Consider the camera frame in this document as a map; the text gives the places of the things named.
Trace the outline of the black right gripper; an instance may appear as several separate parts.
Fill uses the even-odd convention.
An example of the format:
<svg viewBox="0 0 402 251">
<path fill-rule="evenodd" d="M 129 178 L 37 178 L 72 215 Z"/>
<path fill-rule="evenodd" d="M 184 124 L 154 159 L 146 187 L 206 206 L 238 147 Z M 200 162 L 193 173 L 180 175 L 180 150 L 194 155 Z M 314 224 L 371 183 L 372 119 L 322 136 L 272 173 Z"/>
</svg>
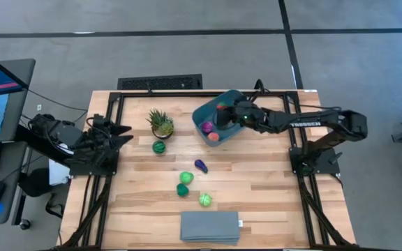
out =
<svg viewBox="0 0 402 251">
<path fill-rule="evenodd" d="M 224 112 L 234 113 L 234 122 L 241 127 L 247 127 L 257 131 L 259 120 L 259 108 L 251 101 L 226 100 Z"/>
</svg>

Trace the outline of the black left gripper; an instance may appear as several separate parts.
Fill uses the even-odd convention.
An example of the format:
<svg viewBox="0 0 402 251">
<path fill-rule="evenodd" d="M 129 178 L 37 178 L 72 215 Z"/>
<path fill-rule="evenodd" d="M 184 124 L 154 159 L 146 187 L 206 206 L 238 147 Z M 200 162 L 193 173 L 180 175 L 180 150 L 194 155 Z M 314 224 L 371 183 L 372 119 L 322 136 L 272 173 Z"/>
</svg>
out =
<svg viewBox="0 0 402 251">
<path fill-rule="evenodd" d="M 89 166 L 110 166 L 115 153 L 133 139 L 132 135 L 119 136 L 132 128 L 113 123 L 88 123 L 84 133 L 82 161 Z"/>
</svg>

